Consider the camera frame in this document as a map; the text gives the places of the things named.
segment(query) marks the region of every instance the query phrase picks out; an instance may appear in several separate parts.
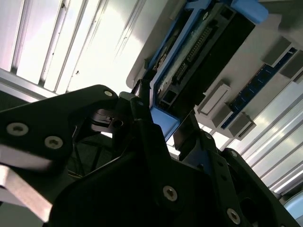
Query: blue plastic latch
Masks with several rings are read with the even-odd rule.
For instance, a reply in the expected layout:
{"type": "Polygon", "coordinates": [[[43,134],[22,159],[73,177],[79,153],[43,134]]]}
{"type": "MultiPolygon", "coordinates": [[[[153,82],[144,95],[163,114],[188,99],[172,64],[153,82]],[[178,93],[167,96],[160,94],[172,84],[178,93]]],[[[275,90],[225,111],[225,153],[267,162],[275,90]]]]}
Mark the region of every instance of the blue plastic latch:
{"type": "Polygon", "coordinates": [[[151,107],[151,116],[153,122],[161,127],[165,141],[172,136],[180,125],[180,121],[177,118],[169,113],[164,112],[156,106],[151,107]]]}
{"type": "Polygon", "coordinates": [[[231,7],[256,24],[268,17],[268,10],[258,0],[233,0],[231,7]]]}

